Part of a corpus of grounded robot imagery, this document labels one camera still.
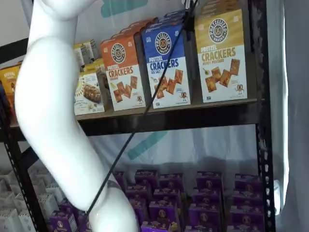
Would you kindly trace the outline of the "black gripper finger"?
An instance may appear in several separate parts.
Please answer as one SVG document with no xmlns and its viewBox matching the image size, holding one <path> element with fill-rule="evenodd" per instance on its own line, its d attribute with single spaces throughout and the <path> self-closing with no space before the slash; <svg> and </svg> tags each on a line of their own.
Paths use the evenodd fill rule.
<svg viewBox="0 0 309 232">
<path fill-rule="evenodd" d="M 190 7 L 185 11 L 183 18 L 184 28 L 187 31 L 194 31 L 194 22 L 195 22 L 195 9 Z"/>
</svg>

